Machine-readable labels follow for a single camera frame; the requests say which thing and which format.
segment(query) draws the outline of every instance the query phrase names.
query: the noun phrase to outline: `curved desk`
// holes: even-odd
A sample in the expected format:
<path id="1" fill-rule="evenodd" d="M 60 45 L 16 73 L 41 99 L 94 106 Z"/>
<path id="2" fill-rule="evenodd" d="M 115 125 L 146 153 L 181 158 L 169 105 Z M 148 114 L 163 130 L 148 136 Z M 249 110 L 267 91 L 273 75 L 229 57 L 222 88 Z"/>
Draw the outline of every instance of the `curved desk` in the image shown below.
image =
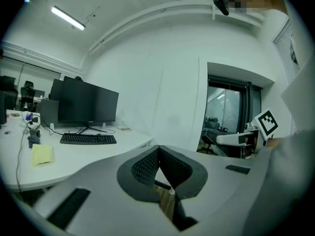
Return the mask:
<path id="1" fill-rule="evenodd" d="M 7 110 L 7 114 L 19 113 L 20 111 Z M 22 132 L 25 128 L 20 127 L 22 117 L 9 116 L 7 123 L 0 129 L 0 171 L 1 177 L 8 189 L 18 190 L 15 171 L 17 166 L 18 152 Z M 108 127 L 116 131 L 116 144 L 112 145 L 67 145 L 61 144 L 61 135 L 50 135 L 47 130 L 40 128 L 40 143 L 53 147 L 55 162 L 45 165 L 32 166 L 32 149 L 29 148 L 27 137 L 24 135 L 22 151 L 20 155 L 19 182 L 22 191 L 40 189 L 55 185 L 56 183 L 71 176 L 84 166 L 100 159 L 119 155 L 135 148 L 149 145 L 152 138 L 134 130 L 121 131 L 115 127 Z M 57 132 L 75 132 L 75 128 L 57 129 Z M 89 134 L 97 134 L 97 131 L 89 130 Z"/>

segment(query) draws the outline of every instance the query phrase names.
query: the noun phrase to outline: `keyboard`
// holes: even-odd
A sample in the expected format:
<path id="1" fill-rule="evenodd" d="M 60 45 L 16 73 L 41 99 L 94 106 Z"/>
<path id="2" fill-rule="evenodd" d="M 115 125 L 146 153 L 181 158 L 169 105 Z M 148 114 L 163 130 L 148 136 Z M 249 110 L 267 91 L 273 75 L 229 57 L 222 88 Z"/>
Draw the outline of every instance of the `keyboard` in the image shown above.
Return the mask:
<path id="1" fill-rule="evenodd" d="M 116 144 L 114 136 L 111 135 L 79 135 L 64 133 L 60 140 L 61 144 Z"/>

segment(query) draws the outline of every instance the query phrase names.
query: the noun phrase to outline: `monitor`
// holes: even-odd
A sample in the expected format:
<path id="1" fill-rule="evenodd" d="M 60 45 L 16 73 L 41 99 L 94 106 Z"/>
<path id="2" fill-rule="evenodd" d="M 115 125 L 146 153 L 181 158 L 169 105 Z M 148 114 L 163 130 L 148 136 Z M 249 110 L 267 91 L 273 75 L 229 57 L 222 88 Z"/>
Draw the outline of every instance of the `monitor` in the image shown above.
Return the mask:
<path id="1" fill-rule="evenodd" d="M 118 93 L 65 77 L 59 98 L 58 121 L 115 121 Z"/>
<path id="2" fill-rule="evenodd" d="M 63 81 L 54 79 L 53 86 L 50 91 L 51 100 L 59 100 L 61 89 L 63 88 Z"/>
<path id="3" fill-rule="evenodd" d="M 45 97 L 45 91 L 42 91 L 42 90 L 37 90 L 37 89 L 34 89 L 35 90 L 35 97 Z"/>

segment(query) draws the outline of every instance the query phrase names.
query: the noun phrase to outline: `yellow sticky note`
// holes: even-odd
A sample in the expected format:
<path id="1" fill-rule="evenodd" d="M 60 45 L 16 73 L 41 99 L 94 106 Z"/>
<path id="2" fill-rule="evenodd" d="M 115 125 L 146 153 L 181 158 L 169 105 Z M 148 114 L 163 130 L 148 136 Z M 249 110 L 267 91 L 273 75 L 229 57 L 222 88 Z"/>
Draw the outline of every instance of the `yellow sticky note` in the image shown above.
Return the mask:
<path id="1" fill-rule="evenodd" d="M 33 166 L 55 161 L 53 147 L 49 145 L 33 144 L 33 149 L 31 151 L 31 163 Z"/>

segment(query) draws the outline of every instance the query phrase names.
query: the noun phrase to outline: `fluorescent light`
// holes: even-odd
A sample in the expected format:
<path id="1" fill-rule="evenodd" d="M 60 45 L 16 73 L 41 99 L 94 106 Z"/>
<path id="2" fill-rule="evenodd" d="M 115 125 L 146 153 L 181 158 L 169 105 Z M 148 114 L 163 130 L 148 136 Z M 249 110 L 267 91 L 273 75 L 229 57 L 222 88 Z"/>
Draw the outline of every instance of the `fluorescent light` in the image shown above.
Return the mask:
<path id="1" fill-rule="evenodd" d="M 52 11 L 52 13 L 56 14 L 57 16 L 60 16 L 61 18 L 65 19 L 66 21 L 68 21 L 72 25 L 76 26 L 80 30 L 84 30 L 85 25 L 83 25 L 78 20 L 76 20 L 75 18 L 71 17 L 69 14 L 67 14 L 63 10 L 59 9 L 58 7 L 56 7 L 56 6 L 52 7 L 51 11 Z"/>

